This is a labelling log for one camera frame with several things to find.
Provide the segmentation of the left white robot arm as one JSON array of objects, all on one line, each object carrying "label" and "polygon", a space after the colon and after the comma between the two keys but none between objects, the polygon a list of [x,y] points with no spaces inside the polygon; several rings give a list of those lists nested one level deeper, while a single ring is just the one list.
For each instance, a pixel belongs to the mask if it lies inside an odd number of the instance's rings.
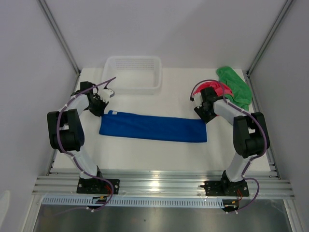
[{"label": "left white robot arm", "polygon": [[59,110],[47,114],[50,145],[65,154],[80,173],[88,180],[93,193],[104,190],[105,182],[99,167],[92,161],[84,147],[85,134],[80,120],[84,111],[100,117],[114,96],[114,91],[105,86],[101,92],[91,82],[80,83],[80,89],[71,94],[69,101]]}]

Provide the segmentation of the blue towel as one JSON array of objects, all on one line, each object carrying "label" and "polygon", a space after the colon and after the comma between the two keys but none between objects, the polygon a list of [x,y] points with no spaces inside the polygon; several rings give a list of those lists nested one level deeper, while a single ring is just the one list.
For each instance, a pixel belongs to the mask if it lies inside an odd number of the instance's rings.
[{"label": "blue towel", "polygon": [[138,115],[110,110],[101,117],[100,135],[183,143],[206,143],[201,119]]}]

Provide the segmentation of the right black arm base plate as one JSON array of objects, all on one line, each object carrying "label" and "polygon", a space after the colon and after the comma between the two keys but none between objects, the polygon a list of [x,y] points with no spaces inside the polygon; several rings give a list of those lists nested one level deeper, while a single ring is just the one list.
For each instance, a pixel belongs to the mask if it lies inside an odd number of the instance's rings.
[{"label": "right black arm base plate", "polygon": [[249,189],[245,180],[238,182],[205,181],[200,187],[205,190],[206,196],[249,197]]}]

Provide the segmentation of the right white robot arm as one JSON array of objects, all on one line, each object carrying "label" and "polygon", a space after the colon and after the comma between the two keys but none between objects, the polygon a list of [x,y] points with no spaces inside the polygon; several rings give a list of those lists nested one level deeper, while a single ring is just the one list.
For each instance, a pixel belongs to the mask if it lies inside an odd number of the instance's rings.
[{"label": "right white robot arm", "polygon": [[223,174],[227,179],[220,183],[221,191],[231,195],[238,189],[237,182],[244,180],[252,161],[263,156],[270,146],[264,115],[236,106],[225,95],[218,96],[212,87],[192,95],[190,101],[205,124],[221,116],[233,127],[235,155]]}]

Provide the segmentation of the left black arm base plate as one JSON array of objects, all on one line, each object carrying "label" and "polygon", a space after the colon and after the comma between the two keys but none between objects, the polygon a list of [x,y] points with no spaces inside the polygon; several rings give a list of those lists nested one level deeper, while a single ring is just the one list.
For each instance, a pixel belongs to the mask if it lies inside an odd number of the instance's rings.
[{"label": "left black arm base plate", "polygon": [[111,185],[105,181],[98,179],[79,179],[76,192],[78,194],[103,194],[111,193]]}]

